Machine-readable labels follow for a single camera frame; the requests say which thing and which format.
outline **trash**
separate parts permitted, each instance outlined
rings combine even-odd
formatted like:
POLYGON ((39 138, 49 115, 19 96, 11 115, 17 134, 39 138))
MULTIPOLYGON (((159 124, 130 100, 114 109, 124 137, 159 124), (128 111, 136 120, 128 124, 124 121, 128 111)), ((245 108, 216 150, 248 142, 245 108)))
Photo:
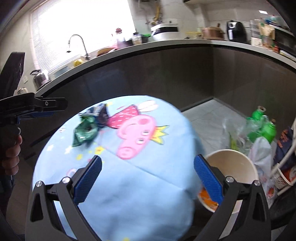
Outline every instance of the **trash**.
POLYGON ((271 177, 272 168, 272 148, 269 142, 264 137, 259 137, 256 139, 252 148, 250 149, 248 158, 251 159, 255 165, 259 181, 262 184, 265 194, 267 193, 267 181, 271 177))
POLYGON ((268 117, 263 115, 265 111, 266 109, 263 106, 258 106, 257 110, 252 113, 252 116, 247 118, 246 126, 241 134, 243 138, 247 136, 254 143, 256 138, 261 136, 260 130, 268 121, 268 117))
POLYGON ((265 137, 259 137, 255 140, 250 149, 248 157, 254 163, 259 181, 262 184, 268 207, 271 207, 277 197, 276 178, 271 178, 271 169, 273 165, 272 148, 265 137))
POLYGON ((271 143, 276 137, 276 121, 271 119, 271 121, 266 122, 262 129, 259 131, 259 134, 265 137, 269 143, 271 143))
MULTIPOLYGON (((276 153, 274 156, 274 165, 280 163, 280 161, 287 154, 288 150, 291 148, 293 142, 293 130, 288 126, 285 130, 282 131, 280 138, 277 141, 276 153)), ((295 152, 288 157, 287 161, 280 168, 282 171, 285 171, 296 164, 296 155, 295 152)))
POLYGON ((248 155, 253 143, 248 139, 245 126, 235 125, 230 119, 223 122, 221 149, 232 149, 248 155))
POLYGON ((81 117, 81 123, 74 129, 72 147, 80 146, 85 141, 92 141, 97 136, 98 129, 94 116, 81 117))
POLYGON ((78 114, 81 123, 74 129, 72 147, 80 146, 84 142, 91 142, 99 130, 107 126, 109 115, 106 104, 99 104, 89 108, 85 113, 78 114))

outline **window blind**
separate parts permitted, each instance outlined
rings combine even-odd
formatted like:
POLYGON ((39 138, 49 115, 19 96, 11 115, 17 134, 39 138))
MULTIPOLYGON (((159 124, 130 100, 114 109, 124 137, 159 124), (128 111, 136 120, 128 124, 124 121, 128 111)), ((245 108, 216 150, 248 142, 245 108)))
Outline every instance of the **window blind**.
POLYGON ((125 38, 135 32, 127 0, 48 0, 31 15, 33 46, 41 69, 49 72, 88 53, 110 46, 116 28, 125 38))

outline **human hand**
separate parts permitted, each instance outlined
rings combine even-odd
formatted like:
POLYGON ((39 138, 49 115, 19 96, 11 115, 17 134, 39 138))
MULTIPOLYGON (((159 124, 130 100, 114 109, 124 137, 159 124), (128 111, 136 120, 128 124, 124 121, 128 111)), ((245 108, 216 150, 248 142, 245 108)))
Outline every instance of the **human hand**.
POLYGON ((18 172, 18 163, 20 161, 18 155, 20 153, 21 143, 22 137, 18 135, 16 144, 5 152, 7 158, 2 161, 2 166, 6 175, 15 175, 18 172))

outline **stainless steel kettle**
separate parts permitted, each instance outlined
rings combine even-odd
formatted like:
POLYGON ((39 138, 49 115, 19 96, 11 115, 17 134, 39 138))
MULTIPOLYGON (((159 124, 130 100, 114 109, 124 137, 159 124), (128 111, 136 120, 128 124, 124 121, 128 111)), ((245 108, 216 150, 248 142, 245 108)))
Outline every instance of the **stainless steel kettle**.
POLYGON ((36 90, 38 90, 42 85, 49 82, 48 71, 46 69, 45 70, 41 70, 41 69, 33 70, 30 73, 30 75, 34 75, 33 81, 34 81, 34 85, 35 85, 36 90))

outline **white countertop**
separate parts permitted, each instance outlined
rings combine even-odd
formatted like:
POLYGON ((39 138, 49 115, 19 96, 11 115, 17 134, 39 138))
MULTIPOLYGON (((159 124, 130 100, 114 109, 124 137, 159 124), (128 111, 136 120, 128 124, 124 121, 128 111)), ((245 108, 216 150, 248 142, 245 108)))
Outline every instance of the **white countertop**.
POLYGON ((229 41, 221 41, 221 40, 197 40, 197 39, 180 39, 180 40, 168 40, 168 41, 158 41, 158 42, 150 42, 150 43, 145 43, 145 44, 140 44, 140 45, 135 45, 135 46, 130 46, 124 49, 119 49, 116 51, 113 51, 108 54, 104 54, 102 56, 93 58, 89 61, 86 61, 85 63, 78 65, 75 68, 70 69, 69 71, 65 72, 64 74, 60 75, 59 77, 55 78, 52 80, 50 83, 45 85, 42 89, 36 92, 36 96, 42 96, 46 91, 57 85, 58 83, 62 82, 63 80, 69 78, 70 76, 90 67, 95 64, 98 64, 100 62, 103 62, 105 60, 118 57, 120 55, 128 54, 131 52, 139 51, 139 50, 144 50, 144 49, 149 49, 149 48, 154 48, 154 47, 161 47, 161 46, 168 46, 168 45, 181 45, 181 44, 209 44, 209 45, 224 45, 224 46, 230 46, 230 47, 237 47, 241 49, 247 49, 251 51, 256 51, 258 53, 276 58, 283 63, 286 63, 296 69, 296 63, 280 54, 274 53, 271 50, 265 49, 265 48, 260 48, 248 44, 242 44, 242 43, 236 43, 236 42, 229 42, 229 41))

